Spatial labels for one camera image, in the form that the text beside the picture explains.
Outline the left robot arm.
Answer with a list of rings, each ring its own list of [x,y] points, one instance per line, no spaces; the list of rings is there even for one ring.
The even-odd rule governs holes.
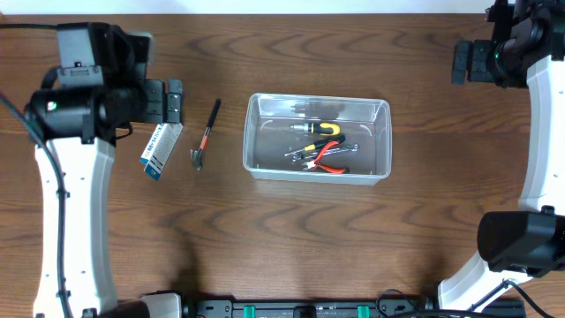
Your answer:
[[[60,63],[25,107],[37,134],[42,262],[36,317],[179,317],[176,291],[118,298],[109,263],[108,195],[117,141],[136,123],[182,121],[183,85],[149,79],[154,37],[101,22],[56,26]]]

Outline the small black handled hammer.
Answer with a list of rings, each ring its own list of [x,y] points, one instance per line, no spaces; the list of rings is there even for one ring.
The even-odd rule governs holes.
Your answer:
[[[212,127],[214,126],[215,119],[217,117],[217,113],[218,113],[221,105],[222,105],[222,100],[216,99],[214,107],[213,107],[212,112],[210,114],[210,117],[207,121],[207,126],[205,128],[204,133],[203,133],[203,137],[200,141],[199,147],[196,150],[194,150],[194,149],[191,150],[192,166],[196,170],[202,169],[202,154],[204,152],[205,146],[207,145],[207,140],[209,138],[209,134],[212,130]]]

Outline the red handled pliers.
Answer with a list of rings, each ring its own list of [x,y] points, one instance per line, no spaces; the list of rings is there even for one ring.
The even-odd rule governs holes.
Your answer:
[[[326,165],[326,157],[329,157],[331,155],[324,155],[324,153],[330,148],[337,148],[337,147],[340,146],[336,141],[331,141],[328,144],[326,144],[322,149],[320,149],[320,151],[318,152],[319,154],[315,159],[307,160],[304,163],[302,163],[303,170],[309,170],[309,171],[322,170],[324,172],[332,173],[332,174],[349,173],[350,170],[346,167],[334,167],[331,165]]]

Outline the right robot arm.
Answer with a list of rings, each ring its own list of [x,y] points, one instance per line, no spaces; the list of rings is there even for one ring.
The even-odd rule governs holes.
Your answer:
[[[497,0],[488,40],[459,41],[451,81],[525,88],[529,152],[515,211],[488,212],[477,252],[438,286],[439,309],[481,314],[509,289],[564,269],[564,3]]]

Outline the slim black yellow screwdriver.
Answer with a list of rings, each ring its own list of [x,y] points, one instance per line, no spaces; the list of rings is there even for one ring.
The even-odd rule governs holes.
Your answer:
[[[331,141],[336,141],[338,144],[343,143],[345,141],[345,136],[343,134],[338,134],[336,136],[331,136],[329,138],[323,140],[317,140],[312,144],[308,144],[303,148],[299,148],[298,150],[290,151],[289,153],[284,154],[284,156],[295,155],[302,152],[313,152],[314,150],[322,149],[326,144]]]

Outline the blue white screwdriver box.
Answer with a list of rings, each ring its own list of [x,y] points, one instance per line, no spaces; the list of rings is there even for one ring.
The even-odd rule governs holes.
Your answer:
[[[145,166],[144,172],[153,180],[160,178],[183,128],[182,124],[158,124],[155,127],[139,158]]]

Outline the stubby yellow black screwdriver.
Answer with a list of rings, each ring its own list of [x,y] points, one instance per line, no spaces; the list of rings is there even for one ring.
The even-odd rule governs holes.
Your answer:
[[[329,122],[293,124],[290,128],[295,132],[319,134],[322,136],[336,136],[341,133],[341,127],[338,124]]]

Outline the silver combination wrench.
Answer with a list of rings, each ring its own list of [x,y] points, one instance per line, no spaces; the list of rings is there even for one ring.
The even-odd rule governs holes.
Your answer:
[[[333,155],[333,154],[339,154],[345,152],[357,152],[357,151],[359,151],[359,145],[353,144],[353,145],[346,145],[337,148],[330,148],[324,153],[324,155]],[[291,161],[293,163],[299,163],[307,160],[312,160],[315,159],[318,156],[318,154],[319,154],[318,152],[295,154],[291,157]]]

